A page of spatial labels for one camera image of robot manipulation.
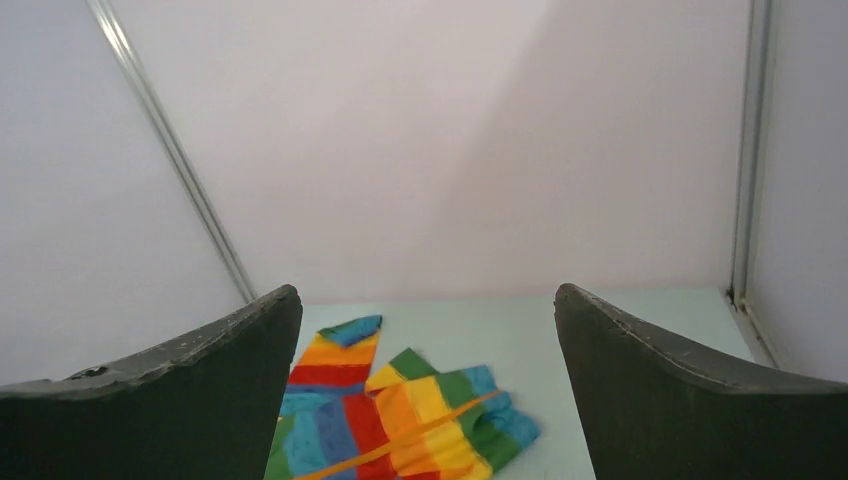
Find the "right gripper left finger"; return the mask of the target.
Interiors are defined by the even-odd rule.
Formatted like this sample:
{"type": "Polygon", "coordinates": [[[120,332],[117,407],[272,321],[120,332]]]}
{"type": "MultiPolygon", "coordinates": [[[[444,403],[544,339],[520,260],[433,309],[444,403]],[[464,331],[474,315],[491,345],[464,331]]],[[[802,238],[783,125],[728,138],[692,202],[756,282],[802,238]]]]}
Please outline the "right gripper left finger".
{"type": "Polygon", "coordinates": [[[1,389],[5,479],[259,479],[303,307],[281,286],[64,379],[1,389]]]}

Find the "rainbow striped jacket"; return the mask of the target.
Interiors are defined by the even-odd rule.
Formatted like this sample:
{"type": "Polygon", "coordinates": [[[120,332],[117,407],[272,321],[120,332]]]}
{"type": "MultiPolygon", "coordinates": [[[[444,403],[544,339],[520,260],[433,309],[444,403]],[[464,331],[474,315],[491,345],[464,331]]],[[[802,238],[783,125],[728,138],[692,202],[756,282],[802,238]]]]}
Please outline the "rainbow striped jacket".
{"type": "Polygon", "coordinates": [[[489,367],[407,348],[372,368],[381,315],[319,330],[292,367],[267,479],[490,479],[539,437],[489,367]]]}

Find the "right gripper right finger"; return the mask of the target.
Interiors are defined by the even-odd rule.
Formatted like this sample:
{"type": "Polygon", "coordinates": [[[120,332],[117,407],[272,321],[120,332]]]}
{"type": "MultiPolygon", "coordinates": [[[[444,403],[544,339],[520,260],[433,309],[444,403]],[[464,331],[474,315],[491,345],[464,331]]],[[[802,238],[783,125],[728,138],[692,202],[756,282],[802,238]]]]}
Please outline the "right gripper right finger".
{"type": "Polygon", "coordinates": [[[847,387],[641,320],[570,283],[557,335],[599,479],[843,479],[847,387]]]}

